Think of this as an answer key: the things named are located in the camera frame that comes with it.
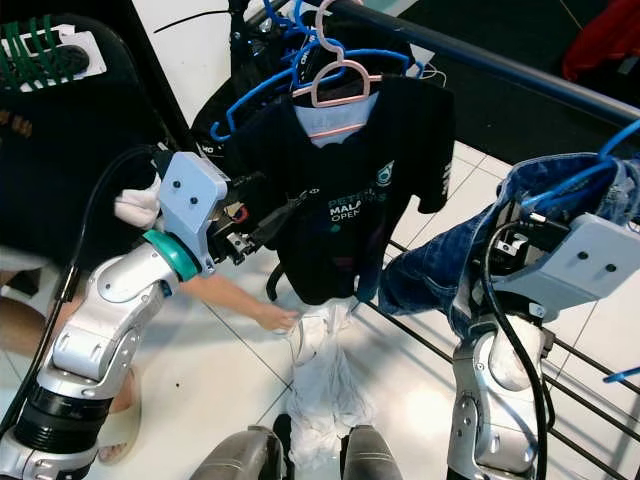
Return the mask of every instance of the white cloth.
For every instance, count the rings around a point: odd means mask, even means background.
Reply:
[[[373,423],[373,406],[358,391],[338,343],[338,331],[349,323],[348,303],[333,300],[300,319],[300,341],[290,337],[294,352],[300,347],[287,402],[289,458],[297,468],[320,467],[340,453],[340,438],[351,427]]]
[[[6,272],[22,272],[44,267],[47,259],[38,255],[25,253],[14,248],[0,245],[0,270]]]
[[[161,183],[160,177],[156,173],[153,184],[149,188],[145,190],[123,190],[115,200],[115,216],[134,227],[145,230],[153,227],[160,212],[158,193],[160,192]]]

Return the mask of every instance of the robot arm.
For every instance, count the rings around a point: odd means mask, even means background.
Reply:
[[[534,219],[544,226],[544,218]],[[548,245],[557,230],[543,235],[544,247],[535,234],[511,232],[492,252],[503,257],[493,287],[507,313],[518,315],[511,324],[540,381],[541,358],[550,345],[539,325],[556,319],[564,308],[608,296],[640,268],[640,237],[628,228],[583,214]],[[482,303],[479,285],[472,296]],[[457,395],[449,478],[535,478],[538,438],[531,384],[492,314],[480,315],[458,345],[453,369]]]
[[[228,181],[195,154],[173,155],[159,198],[165,232],[147,232],[147,243],[93,272],[82,305],[49,349],[16,424],[0,438],[0,477],[87,475],[98,432],[146,324],[181,281],[214,272],[207,229]]]

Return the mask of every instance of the silver robot arm segment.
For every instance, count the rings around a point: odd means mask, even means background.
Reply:
[[[630,228],[591,214],[577,217],[551,252],[531,249],[516,272],[494,276],[496,291],[526,299],[529,320],[555,320],[565,308],[605,298],[640,269],[640,236]],[[517,255],[528,239],[498,242]],[[474,289],[473,297],[482,296]],[[538,376],[543,331],[511,317]],[[492,315],[479,318],[453,355],[457,395],[449,441],[449,478],[507,480],[535,478],[537,425],[531,385],[505,333]]]
[[[49,350],[20,420],[0,442],[2,474],[38,480],[86,474],[142,331],[178,284],[150,244],[96,269],[84,302]]]

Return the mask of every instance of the human arm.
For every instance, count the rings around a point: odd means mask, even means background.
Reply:
[[[298,315],[297,312],[256,300],[219,274],[208,278],[194,277],[181,284],[181,288],[187,295],[203,302],[230,308],[241,315],[253,318],[265,330],[289,330],[294,326],[295,317]]]

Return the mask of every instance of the sandal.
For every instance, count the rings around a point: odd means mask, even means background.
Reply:
[[[142,401],[140,398],[140,376],[134,368],[131,369],[133,388],[131,391],[131,406],[116,413],[110,413],[98,434],[98,448],[115,447],[124,444],[124,448],[109,460],[98,461],[103,465],[115,465],[120,462],[133,448],[133,444],[140,431],[142,417]]]

